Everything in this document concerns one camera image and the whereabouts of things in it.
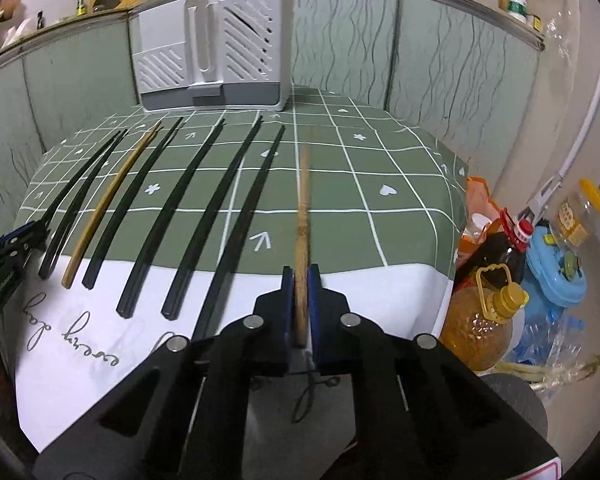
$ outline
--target white utensil holder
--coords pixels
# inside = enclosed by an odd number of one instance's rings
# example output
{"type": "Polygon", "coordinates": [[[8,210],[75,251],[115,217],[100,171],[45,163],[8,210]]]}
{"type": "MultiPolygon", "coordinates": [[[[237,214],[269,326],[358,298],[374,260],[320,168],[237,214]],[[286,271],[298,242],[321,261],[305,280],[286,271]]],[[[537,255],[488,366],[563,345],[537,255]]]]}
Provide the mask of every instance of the white utensil holder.
{"type": "Polygon", "coordinates": [[[133,67],[144,110],[282,110],[293,4],[177,0],[141,12],[133,67]]]}

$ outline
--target condiment jar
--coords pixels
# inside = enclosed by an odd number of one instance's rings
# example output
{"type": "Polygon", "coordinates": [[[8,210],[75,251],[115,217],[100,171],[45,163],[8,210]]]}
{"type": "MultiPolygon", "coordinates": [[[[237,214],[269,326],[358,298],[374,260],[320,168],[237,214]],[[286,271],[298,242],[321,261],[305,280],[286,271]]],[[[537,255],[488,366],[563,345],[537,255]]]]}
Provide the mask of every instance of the condiment jar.
{"type": "Polygon", "coordinates": [[[600,216],[600,188],[588,178],[565,198],[549,222],[551,234],[562,252],[576,252],[577,247],[593,234],[600,216]]]}

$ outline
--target white heart print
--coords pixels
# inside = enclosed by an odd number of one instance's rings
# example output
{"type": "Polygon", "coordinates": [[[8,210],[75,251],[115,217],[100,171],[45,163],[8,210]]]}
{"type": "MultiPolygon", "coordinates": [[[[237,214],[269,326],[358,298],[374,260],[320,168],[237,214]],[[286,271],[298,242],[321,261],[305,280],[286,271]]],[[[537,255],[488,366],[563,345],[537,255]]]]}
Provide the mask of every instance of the white heart print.
{"type": "Polygon", "coordinates": [[[395,195],[397,193],[398,192],[393,187],[390,187],[387,184],[384,184],[384,186],[382,186],[380,189],[380,194],[382,196],[395,195]]]}

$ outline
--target yellow jar lid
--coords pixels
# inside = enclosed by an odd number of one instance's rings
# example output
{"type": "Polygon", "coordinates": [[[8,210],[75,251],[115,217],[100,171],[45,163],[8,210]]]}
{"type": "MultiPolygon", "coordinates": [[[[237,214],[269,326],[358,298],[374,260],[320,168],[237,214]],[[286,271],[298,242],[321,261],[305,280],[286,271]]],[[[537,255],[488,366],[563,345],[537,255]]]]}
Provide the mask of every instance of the yellow jar lid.
{"type": "Polygon", "coordinates": [[[579,184],[582,192],[587,197],[587,200],[589,200],[591,205],[596,208],[596,211],[600,213],[600,188],[588,178],[581,178],[579,184]]]}

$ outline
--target metal screw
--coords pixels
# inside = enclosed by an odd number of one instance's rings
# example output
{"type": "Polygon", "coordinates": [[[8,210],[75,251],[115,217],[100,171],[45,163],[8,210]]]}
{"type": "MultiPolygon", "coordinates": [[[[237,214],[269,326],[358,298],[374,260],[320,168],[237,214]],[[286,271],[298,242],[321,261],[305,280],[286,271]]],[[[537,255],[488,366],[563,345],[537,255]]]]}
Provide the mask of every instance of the metal screw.
{"type": "Polygon", "coordinates": [[[245,317],[242,324],[245,327],[251,328],[253,330],[255,328],[260,328],[261,326],[263,326],[264,319],[262,319],[260,316],[257,316],[256,314],[252,314],[251,316],[245,317]]]}
{"type": "Polygon", "coordinates": [[[436,338],[433,337],[431,334],[420,334],[416,338],[416,343],[420,348],[424,348],[425,350],[431,350],[432,348],[435,348],[438,344],[436,338]]]}
{"type": "Polygon", "coordinates": [[[342,316],[340,316],[340,322],[344,326],[349,326],[349,327],[358,326],[361,323],[360,316],[357,316],[356,314],[352,314],[351,312],[342,314],[342,316]]]}
{"type": "Polygon", "coordinates": [[[180,352],[187,347],[187,338],[183,335],[175,335],[167,341],[167,348],[172,352],[180,352]]]}

